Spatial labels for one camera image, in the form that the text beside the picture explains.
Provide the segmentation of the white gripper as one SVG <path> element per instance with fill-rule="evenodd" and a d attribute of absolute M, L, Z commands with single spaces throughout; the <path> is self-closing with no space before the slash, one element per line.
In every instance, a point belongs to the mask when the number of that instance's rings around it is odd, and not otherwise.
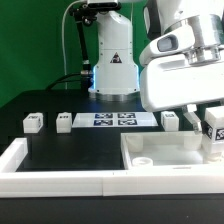
<path fill-rule="evenodd" d="M 140 75 L 140 96 L 146 111 L 182 107 L 196 134 L 202 132 L 197 106 L 224 98 L 224 59 L 191 66 L 183 54 L 152 60 Z"/>

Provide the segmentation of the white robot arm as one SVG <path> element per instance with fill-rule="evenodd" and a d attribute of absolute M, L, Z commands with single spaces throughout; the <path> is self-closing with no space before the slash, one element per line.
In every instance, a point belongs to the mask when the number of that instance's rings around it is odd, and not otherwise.
<path fill-rule="evenodd" d="M 148 112 L 178 108 L 195 131 L 203 130 L 198 104 L 224 98 L 224 0 L 147 0 L 143 9 L 150 43 L 133 61 L 133 29 L 117 11 L 140 0 L 83 0 L 70 12 L 98 23 L 99 59 L 92 98 L 141 97 Z"/>

